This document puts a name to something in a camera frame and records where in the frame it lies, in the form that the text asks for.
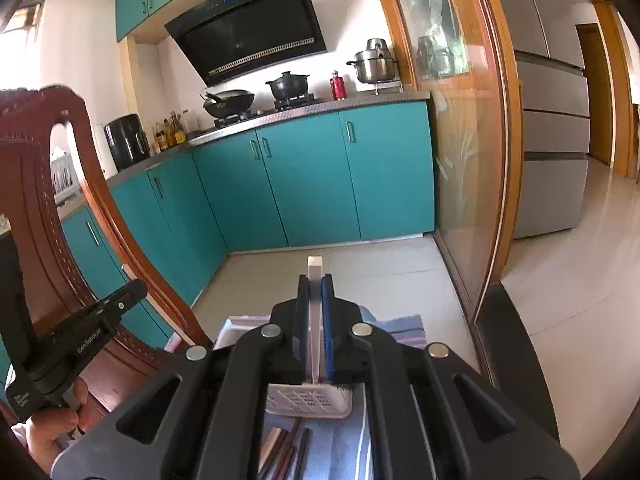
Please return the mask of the person's left hand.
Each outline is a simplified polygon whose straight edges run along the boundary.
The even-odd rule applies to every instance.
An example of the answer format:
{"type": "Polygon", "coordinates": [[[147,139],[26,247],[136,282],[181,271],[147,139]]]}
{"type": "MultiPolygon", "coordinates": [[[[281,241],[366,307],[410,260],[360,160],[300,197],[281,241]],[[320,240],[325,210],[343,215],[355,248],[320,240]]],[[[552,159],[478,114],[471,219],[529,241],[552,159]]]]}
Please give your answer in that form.
{"type": "Polygon", "coordinates": [[[46,473],[50,474],[56,458],[63,447],[58,438],[85,425],[88,420],[88,386],[78,377],[73,386],[73,394],[79,403],[78,410],[71,408],[47,408],[33,414],[27,422],[19,422],[11,427],[14,436],[20,441],[30,457],[46,473]]]}

